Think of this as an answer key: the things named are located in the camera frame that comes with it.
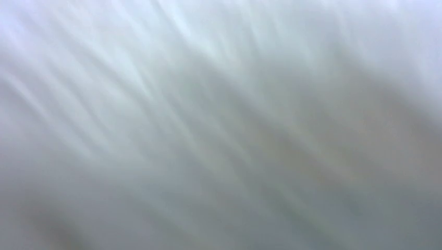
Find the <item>white plastic bag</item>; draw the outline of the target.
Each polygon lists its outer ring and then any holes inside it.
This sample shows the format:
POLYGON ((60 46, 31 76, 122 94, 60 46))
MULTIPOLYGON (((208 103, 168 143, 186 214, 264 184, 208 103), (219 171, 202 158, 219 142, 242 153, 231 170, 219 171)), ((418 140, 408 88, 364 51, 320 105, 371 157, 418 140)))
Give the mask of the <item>white plastic bag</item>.
POLYGON ((441 1, 1 1, 1 249, 441 249, 441 1))

